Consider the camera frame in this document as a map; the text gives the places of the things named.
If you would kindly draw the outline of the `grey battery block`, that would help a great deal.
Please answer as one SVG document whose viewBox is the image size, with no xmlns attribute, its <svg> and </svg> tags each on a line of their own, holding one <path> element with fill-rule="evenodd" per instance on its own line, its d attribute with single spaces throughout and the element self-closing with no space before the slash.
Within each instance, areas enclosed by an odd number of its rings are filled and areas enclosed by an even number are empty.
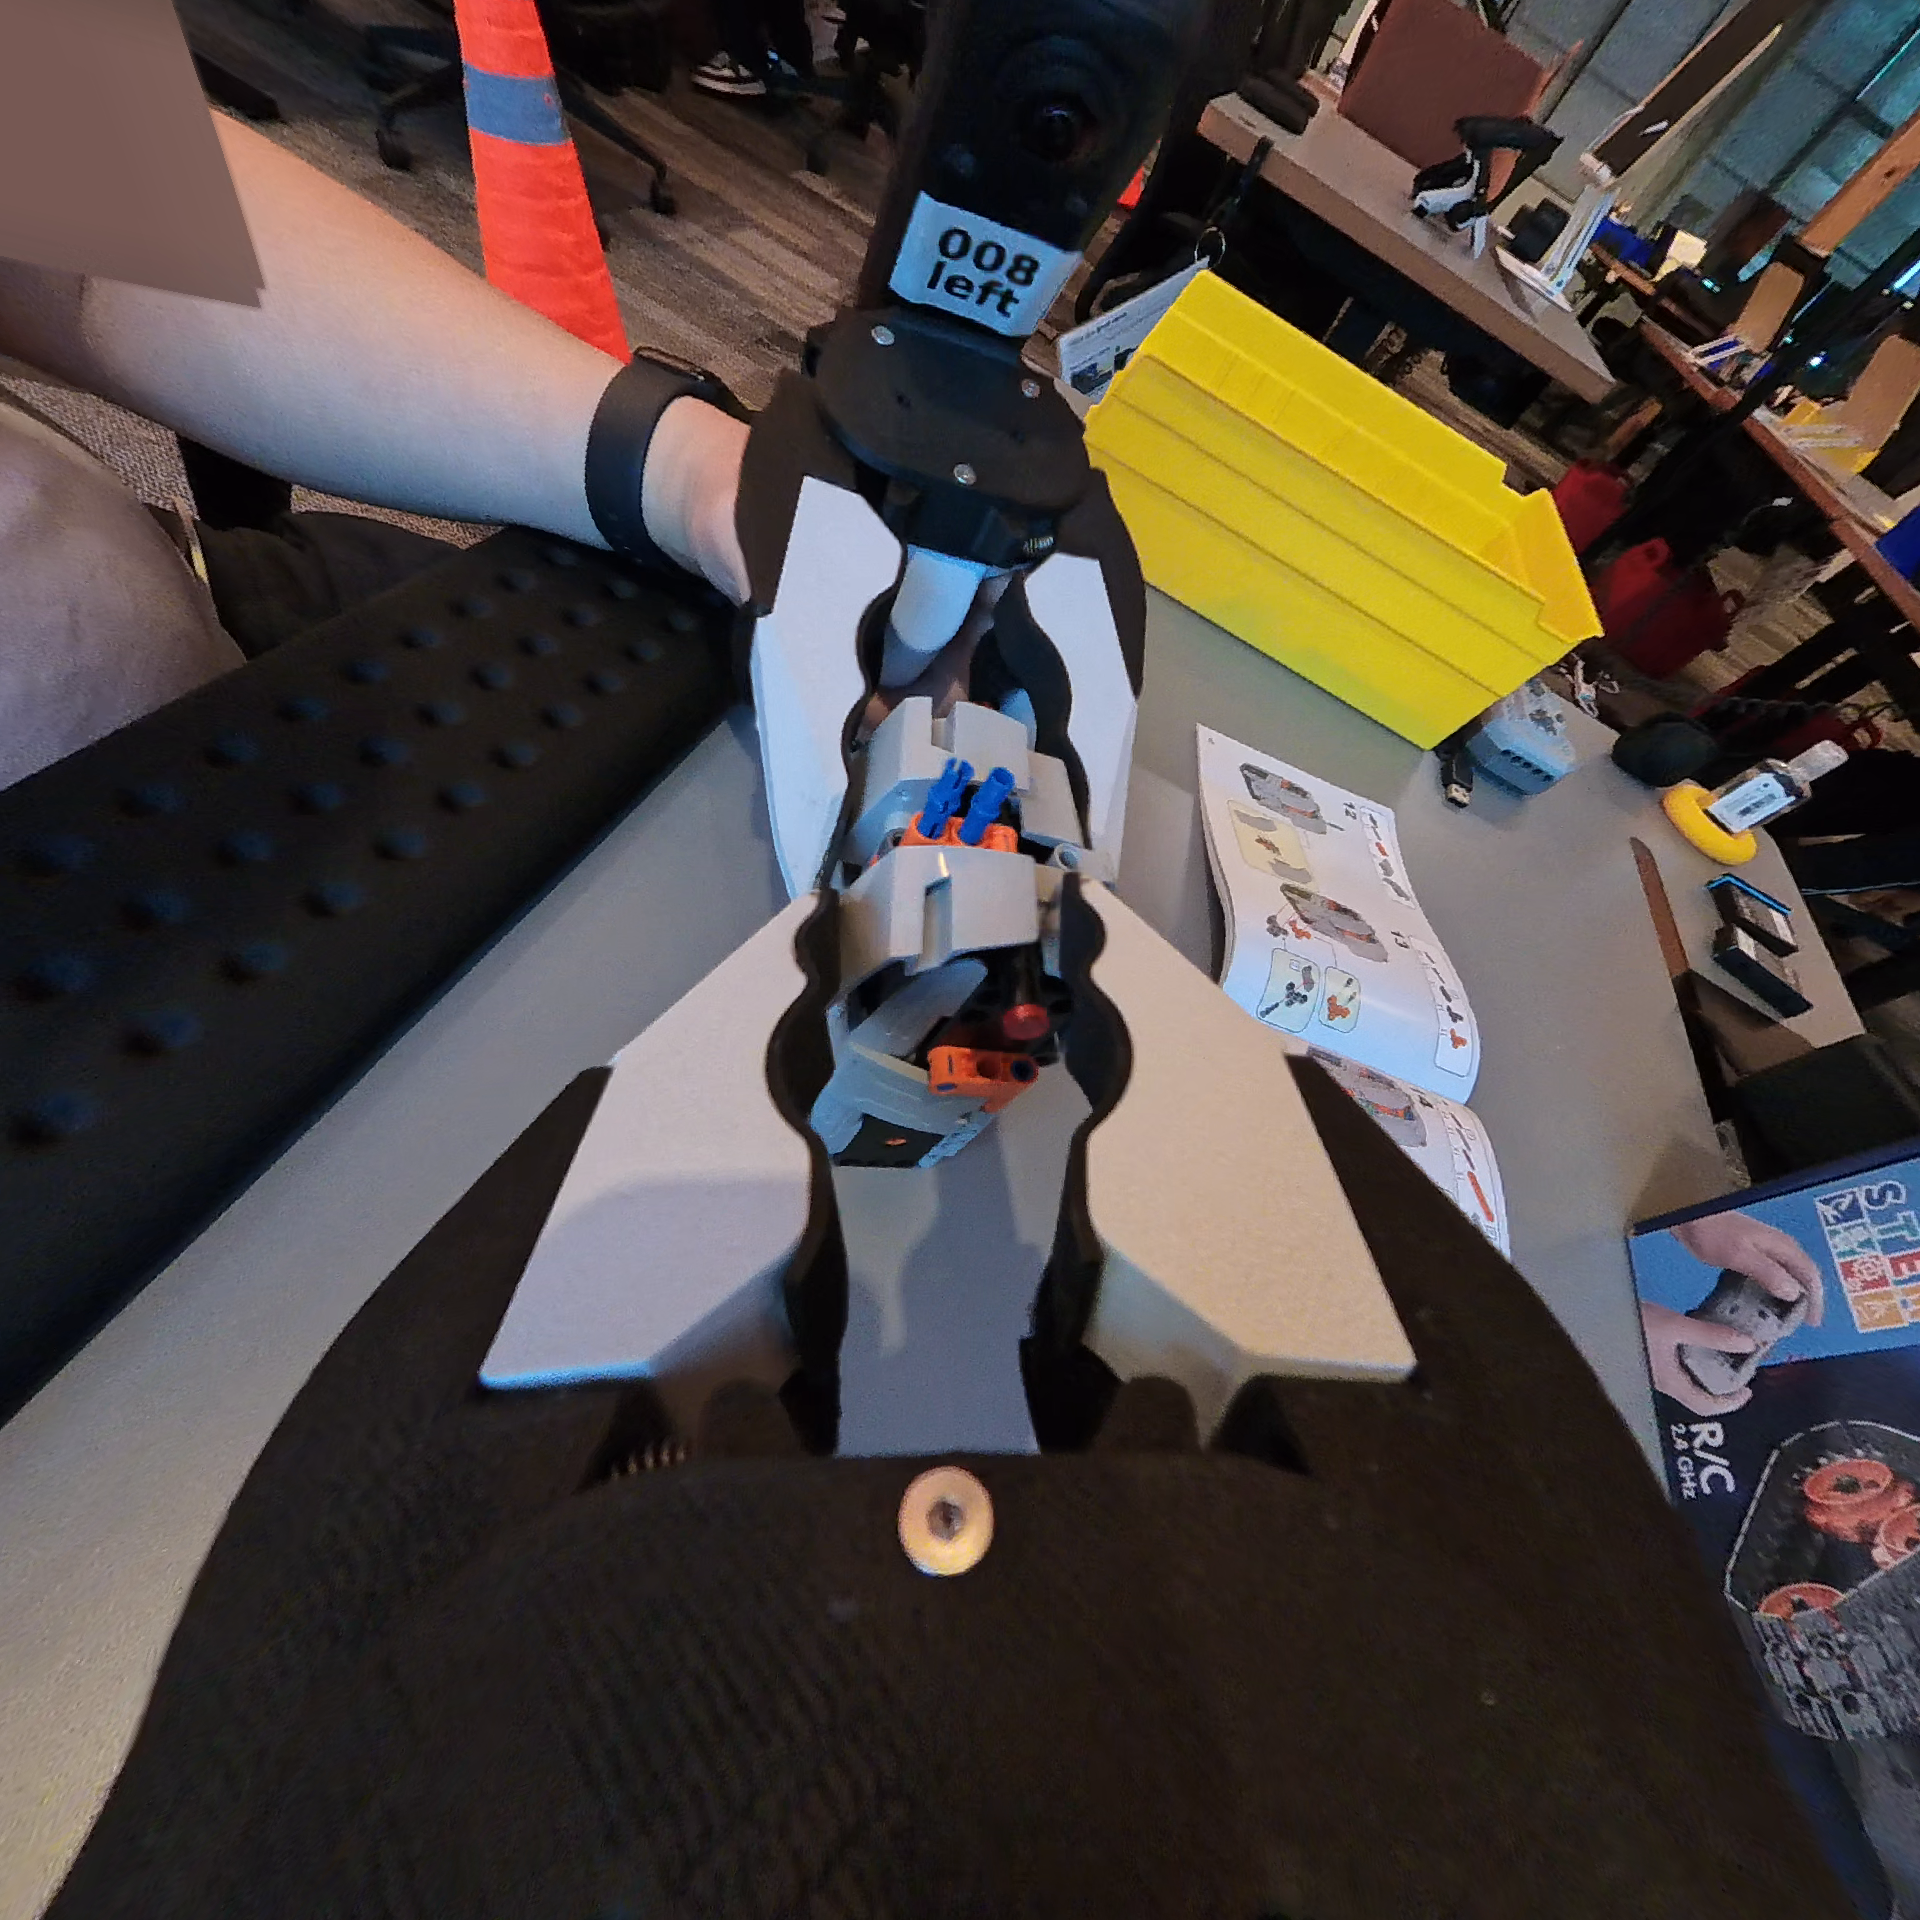
<svg viewBox="0 0 1920 1920">
<path fill-rule="evenodd" d="M 1576 768 L 1565 704 L 1541 679 L 1526 682 L 1478 717 L 1468 758 L 1507 794 L 1546 794 Z"/>
</svg>

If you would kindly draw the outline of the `person's left forearm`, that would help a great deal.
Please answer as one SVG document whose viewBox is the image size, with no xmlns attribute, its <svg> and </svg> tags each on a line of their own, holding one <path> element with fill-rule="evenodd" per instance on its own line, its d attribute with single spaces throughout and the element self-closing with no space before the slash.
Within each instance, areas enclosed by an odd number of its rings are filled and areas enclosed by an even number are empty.
<svg viewBox="0 0 1920 1920">
<path fill-rule="evenodd" d="M 6 261 L 4 354 L 303 488 L 603 543 L 584 446 L 616 360 L 213 114 L 256 304 Z"/>
</svg>

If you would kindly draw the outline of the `open instruction booklet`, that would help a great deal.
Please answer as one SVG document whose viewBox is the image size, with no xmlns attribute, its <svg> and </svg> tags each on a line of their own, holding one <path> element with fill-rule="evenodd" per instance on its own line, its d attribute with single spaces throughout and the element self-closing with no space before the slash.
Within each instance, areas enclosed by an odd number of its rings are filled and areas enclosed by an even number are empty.
<svg viewBox="0 0 1920 1920">
<path fill-rule="evenodd" d="M 1388 804 L 1196 730 L 1222 916 L 1220 990 L 1322 1066 L 1511 1252 L 1492 1139 L 1469 1109 L 1480 1028 L 1412 893 Z"/>
</svg>

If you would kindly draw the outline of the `grey building block robot model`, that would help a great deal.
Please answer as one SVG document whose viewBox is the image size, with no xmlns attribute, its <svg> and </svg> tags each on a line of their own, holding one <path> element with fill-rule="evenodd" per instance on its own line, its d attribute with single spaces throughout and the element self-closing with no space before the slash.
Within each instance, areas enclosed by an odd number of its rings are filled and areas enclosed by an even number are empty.
<svg viewBox="0 0 1920 1920">
<path fill-rule="evenodd" d="M 902 699 L 858 754 L 831 855 L 838 986 L 812 1131 L 836 1166 L 927 1167 L 1060 1059 L 1067 877 L 1115 880 L 1064 758 L 983 704 Z"/>
</svg>

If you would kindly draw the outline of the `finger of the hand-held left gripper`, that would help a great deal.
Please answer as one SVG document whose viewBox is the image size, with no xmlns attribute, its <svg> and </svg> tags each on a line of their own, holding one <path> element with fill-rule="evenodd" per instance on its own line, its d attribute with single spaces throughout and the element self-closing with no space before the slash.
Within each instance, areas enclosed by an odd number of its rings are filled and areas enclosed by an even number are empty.
<svg viewBox="0 0 1920 1920">
<path fill-rule="evenodd" d="M 776 864 L 821 884 L 848 802 L 848 722 L 868 699 L 860 635 L 900 574 L 900 542 L 858 494 L 800 484 L 775 602 L 752 635 L 752 696 Z"/>
<path fill-rule="evenodd" d="M 992 704 L 1026 722 L 1022 836 L 1115 882 L 1139 717 L 1142 592 L 1112 610 L 1102 565 L 1054 556 L 1018 575 L 992 622 Z"/>
</svg>

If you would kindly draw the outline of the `brown cardboard box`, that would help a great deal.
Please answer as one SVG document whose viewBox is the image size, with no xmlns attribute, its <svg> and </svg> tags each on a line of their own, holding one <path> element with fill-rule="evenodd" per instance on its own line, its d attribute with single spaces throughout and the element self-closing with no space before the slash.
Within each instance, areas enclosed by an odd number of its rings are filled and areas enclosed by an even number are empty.
<svg viewBox="0 0 1920 1920">
<path fill-rule="evenodd" d="M 1390 3 L 1338 112 L 1391 154 L 1428 165 L 1455 154 L 1460 117 L 1528 117 L 1547 71 L 1454 3 Z"/>
</svg>

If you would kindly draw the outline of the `blue robot kit box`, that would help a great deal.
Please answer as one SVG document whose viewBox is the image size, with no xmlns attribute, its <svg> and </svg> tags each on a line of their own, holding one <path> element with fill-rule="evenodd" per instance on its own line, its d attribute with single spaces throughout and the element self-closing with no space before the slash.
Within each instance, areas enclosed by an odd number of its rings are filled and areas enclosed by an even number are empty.
<svg viewBox="0 0 1920 1920">
<path fill-rule="evenodd" d="M 1918 1160 L 1627 1239 L 1664 1475 L 1867 1916 L 1918 1912 Z"/>
</svg>

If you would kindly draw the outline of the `grey background table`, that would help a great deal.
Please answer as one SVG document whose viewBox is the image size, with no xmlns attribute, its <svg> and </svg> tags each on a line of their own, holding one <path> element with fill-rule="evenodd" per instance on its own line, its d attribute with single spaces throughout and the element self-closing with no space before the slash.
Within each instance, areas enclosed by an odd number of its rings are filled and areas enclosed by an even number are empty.
<svg viewBox="0 0 1920 1920">
<path fill-rule="evenodd" d="M 1410 165 L 1350 119 L 1322 110 L 1287 132 L 1238 94 L 1213 98 L 1200 138 L 1234 162 L 1261 158 L 1268 197 L 1258 223 L 1285 234 L 1310 274 L 1339 293 L 1324 343 L 1363 360 L 1395 327 L 1423 350 L 1464 352 L 1503 372 L 1528 370 L 1579 400 L 1616 378 L 1574 312 L 1503 271 L 1499 254 L 1412 212 Z"/>
</svg>

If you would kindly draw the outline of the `red plastic canister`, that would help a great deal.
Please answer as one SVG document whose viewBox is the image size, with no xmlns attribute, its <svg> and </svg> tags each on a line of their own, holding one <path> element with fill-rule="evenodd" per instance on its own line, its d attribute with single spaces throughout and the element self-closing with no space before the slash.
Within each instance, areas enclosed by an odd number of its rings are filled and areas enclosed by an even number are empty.
<svg viewBox="0 0 1920 1920">
<path fill-rule="evenodd" d="M 1551 504 L 1576 556 L 1616 526 L 1631 486 L 1627 469 L 1592 459 L 1572 461 L 1551 484 Z"/>
<path fill-rule="evenodd" d="M 1616 648 L 1658 682 L 1723 651 L 1746 605 L 1740 590 L 1717 587 L 1702 562 L 1679 566 L 1659 538 L 1621 556 L 1616 587 Z"/>
</svg>

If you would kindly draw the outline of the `person's left hand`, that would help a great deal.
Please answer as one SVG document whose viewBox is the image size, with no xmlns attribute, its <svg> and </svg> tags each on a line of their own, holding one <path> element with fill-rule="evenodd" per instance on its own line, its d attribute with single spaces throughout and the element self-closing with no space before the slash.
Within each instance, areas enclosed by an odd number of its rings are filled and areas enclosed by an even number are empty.
<svg viewBox="0 0 1920 1920">
<path fill-rule="evenodd" d="M 691 395 L 672 400 L 648 439 L 639 509 L 647 538 L 736 608 L 752 596 L 736 534 L 736 496 L 752 428 Z"/>
</svg>

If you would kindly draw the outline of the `grey desk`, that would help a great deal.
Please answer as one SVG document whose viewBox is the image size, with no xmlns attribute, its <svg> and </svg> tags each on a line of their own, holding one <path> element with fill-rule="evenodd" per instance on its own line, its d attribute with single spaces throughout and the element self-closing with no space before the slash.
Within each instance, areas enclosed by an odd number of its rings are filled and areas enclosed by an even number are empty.
<svg viewBox="0 0 1920 1920">
<path fill-rule="evenodd" d="M 1732 1176 L 1630 842 L 1693 940 L 1711 864 L 1582 710 L 1565 782 L 1454 808 L 1427 754 L 1156 592 L 1146 651 L 1123 898 L 1212 970 L 1196 726 L 1397 812 L 1478 1015 L 1511 1258 L 1658 1468 L 1624 1227 Z M 576 1071 L 782 902 L 752 720 L 732 717 L 4 1426 L 4 1916 L 63 1878 L 229 1501 L 335 1335 Z"/>
</svg>

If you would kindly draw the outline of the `large orange traffic cone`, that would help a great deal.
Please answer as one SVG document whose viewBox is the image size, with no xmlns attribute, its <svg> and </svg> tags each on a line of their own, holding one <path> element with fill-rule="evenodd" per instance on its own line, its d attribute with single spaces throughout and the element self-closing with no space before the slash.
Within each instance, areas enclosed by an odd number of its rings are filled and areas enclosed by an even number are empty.
<svg viewBox="0 0 1920 1920">
<path fill-rule="evenodd" d="M 452 15 L 488 283 L 589 347 L 628 360 L 538 4 L 456 3 Z"/>
</svg>

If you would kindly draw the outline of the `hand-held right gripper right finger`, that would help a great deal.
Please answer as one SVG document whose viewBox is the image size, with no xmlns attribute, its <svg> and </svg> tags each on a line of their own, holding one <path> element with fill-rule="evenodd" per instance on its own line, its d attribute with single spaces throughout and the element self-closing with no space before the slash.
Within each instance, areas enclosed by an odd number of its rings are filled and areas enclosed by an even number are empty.
<svg viewBox="0 0 1920 1920">
<path fill-rule="evenodd" d="M 1259 1378 L 1414 1366 L 1285 1042 L 1109 887 L 1067 877 L 1063 1063 L 1088 1102 L 1026 1335 L 1042 1452 L 1092 1445 L 1127 1383 L 1212 1437 Z"/>
</svg>

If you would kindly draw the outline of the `black white device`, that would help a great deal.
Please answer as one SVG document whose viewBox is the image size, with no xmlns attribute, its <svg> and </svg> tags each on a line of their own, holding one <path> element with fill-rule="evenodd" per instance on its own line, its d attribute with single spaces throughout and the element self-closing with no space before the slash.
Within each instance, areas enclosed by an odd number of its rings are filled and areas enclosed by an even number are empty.
<svg viewBox="0 0 1920 1920">
<path fill-rule="evenodd" d="M 1494 158 L 1515 154 L 1511 183 L 1526 181 L 1564 138 L 1526 117 L 1462 114 L 1454 122 L 1460 154 L 1414 173 L 1407 203 L 1420 220 L 1468 234 L 1471 254 L 1483 256 L 1499 189 L 1492 187 Z"/>
</svg>

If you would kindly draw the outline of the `yellow plastic bin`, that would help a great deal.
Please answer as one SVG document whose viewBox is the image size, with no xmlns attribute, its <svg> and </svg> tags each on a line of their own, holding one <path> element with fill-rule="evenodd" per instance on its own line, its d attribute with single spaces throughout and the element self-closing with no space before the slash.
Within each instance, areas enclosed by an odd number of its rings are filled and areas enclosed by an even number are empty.
<svg viewBox="0 0 1920 1920">
<path fill-rule="evenodd" d="M 1547 492 L 1213 271 L 1088 450 L 1149 584 L 1418 747 L 1599 634 Z"/>
</svg>

